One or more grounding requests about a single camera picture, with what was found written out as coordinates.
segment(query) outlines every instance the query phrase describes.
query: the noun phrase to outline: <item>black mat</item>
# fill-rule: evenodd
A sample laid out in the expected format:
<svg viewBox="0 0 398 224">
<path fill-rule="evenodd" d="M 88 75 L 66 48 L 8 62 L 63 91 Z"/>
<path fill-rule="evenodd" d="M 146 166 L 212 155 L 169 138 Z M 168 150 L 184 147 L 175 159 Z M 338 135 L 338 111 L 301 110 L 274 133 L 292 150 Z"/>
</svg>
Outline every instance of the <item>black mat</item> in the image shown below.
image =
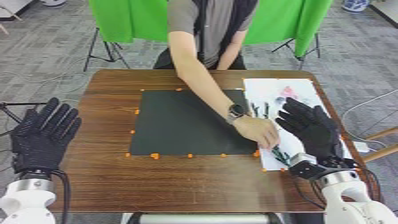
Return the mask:
<svg viewBox="0 0 398 224">
<path fill-rule="evenodd" d="M 248 106 L 244 92 L 224 92 L 235 103 Z M 134 155 L 251 154 L 256 147 L 256 142 L 240 136 L 192 91 L 144 91 Z"/>
</svg>

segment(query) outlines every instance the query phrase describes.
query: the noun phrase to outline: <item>white paper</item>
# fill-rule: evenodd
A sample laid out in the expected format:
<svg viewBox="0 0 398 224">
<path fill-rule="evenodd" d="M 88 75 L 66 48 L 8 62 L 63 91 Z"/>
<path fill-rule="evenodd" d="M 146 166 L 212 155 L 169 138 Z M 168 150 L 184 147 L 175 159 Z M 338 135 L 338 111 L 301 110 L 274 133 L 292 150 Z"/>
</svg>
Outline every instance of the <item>white paper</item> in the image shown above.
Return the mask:
<svg viewBox="0 0 398 224">
<path fill-rule="evenodd" d="M 264 118 L 265 114 L 265 102 L 269 103 L 269 118 L 274 121 L 278 118 L 278 112 L 283 110 L 281 99 L 292 97 L 304 102 L 312 107 L 320 105 L 328 111 L 326 105 L 317 94 L 313 82 L 308 79 L 246 79 L 246 99 L 249 102 L 249 108 L 255 115 L 251 103 L 260 107 L 258 114 Z M 281 136 L 280 149 L 288 153 L 290 157 L 297 153 L 304 152 L 304 146 L 297 137 L 278 125 L 278 131 Z M 347 145 L 343 143 L 345 158 L 352 158 Z M 274 154 L 267 149 L 260 149 L 262 163 L 267 170 L 281 170 L 288 168 L 287 165 L 276 160 Z"/>
</svg>

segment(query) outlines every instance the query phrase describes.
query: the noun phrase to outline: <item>green backdrop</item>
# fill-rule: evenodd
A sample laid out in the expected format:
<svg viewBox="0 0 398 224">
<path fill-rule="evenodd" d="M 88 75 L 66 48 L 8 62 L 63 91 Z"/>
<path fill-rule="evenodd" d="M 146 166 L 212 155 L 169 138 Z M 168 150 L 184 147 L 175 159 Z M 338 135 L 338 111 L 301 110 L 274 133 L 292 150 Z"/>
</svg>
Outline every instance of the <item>green backdrop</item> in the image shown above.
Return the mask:
<svg viewBox="0 0 398 224">
<path fill-rule="evenodd" d="M 105 41 L 132 42 L 134 38 L 168 41 L 166 0 L 89 2 Z M 331 4 L 333 0 L 260 0 L 246 44 L 296 38 L 296 56 L 303 57 Z"/>
</svg>

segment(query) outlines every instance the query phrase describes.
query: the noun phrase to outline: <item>wooden table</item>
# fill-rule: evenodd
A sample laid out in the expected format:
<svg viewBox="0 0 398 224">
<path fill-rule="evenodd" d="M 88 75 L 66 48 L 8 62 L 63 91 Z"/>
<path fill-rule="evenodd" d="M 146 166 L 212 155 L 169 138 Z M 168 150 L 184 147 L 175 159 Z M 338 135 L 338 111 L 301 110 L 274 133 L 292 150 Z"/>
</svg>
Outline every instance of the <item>wooden table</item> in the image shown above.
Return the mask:
<svg viewBox="0 0 398 224">
<path fill-rule="evenodd" d="M 244 88 L 242 78 L 312 79 L 340 121 L 319 81 L 303 71 L 216 71 L 223 89 Z M 73 141 L 65 171 L 72 178 L 73 212 L 310 212 L 320 211 L 299 196 L 288 172 L 262 172 L 251 155 L 127 157 L 136 110 L 144 90 L 187 88 L 168 70 L 102 70 L 81 102 L 84 125 Z M 347 146 L 363 161 L 354 144 Z M 301 188 L 315 199 L 312 187 Z M 63 209 L 63 197 L 56 210 Z"/>
</svg>

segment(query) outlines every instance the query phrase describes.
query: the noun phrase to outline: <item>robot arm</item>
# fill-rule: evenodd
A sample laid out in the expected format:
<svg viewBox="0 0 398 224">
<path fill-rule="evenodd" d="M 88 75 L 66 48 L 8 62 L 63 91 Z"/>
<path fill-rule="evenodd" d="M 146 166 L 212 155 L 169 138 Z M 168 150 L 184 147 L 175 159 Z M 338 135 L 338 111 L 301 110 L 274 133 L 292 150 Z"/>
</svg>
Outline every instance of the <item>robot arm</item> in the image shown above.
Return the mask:
<svg viewBox="0 0 398 224">
<path fill-rule="evenodd" d="M 0 199 L 0 208 L 8 214 L 2 224 L 56 224 L 54 214 L 47 209 L 57 198 L 52 175 L 68 182 L 59 164 L 82 124 L 77 116 L 77 109 L 72 109 L 68 104 L 59 107 L 59 99 L 54 98 L 40 113 L 36 110 L 27 111 L 13 130 L 13 167 L 20 178 L 9 184 Z"/>
<path fill-rule="evenodd" d="M 25 179 L 9 184 L 0 199 L 0 208 L 8 214 L 2 224 L 56 224 L 47 206 L 56 201 L 54 182 L 47 179 Z"/>
<path fill-rule="evenodd" d="M 356 172 L 356 161 L 343 159 L 340 132 L 320 106 L 312 108 L 288 98 L 278 123 L 299 137 L 306 153 L 292 158 L 290 173 L 319 181 L 328 201 L 326 223 L 393 224 L 398 218 L 388 206 L 372 200 Z"/>
</svg>

